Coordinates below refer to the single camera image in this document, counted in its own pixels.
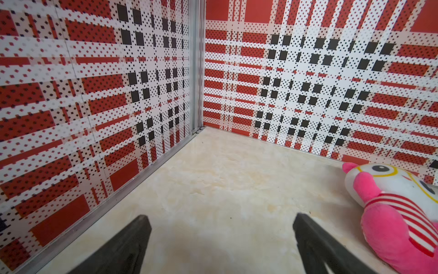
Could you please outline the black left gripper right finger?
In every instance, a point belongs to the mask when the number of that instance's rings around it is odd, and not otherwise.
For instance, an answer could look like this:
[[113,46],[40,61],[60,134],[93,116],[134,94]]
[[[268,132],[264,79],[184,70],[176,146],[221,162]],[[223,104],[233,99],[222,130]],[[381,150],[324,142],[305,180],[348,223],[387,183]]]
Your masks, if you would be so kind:
[[293,223],[297,247],[307,274],[373,274],[311,217],[298,213]]

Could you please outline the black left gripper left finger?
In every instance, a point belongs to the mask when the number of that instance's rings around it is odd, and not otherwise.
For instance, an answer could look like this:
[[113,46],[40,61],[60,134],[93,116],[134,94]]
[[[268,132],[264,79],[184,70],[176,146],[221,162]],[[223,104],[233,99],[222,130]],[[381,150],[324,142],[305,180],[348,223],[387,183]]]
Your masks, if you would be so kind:
[[71,274],[138,274],[143,265],[152,227],[139,215],[107,243],[70,271]]

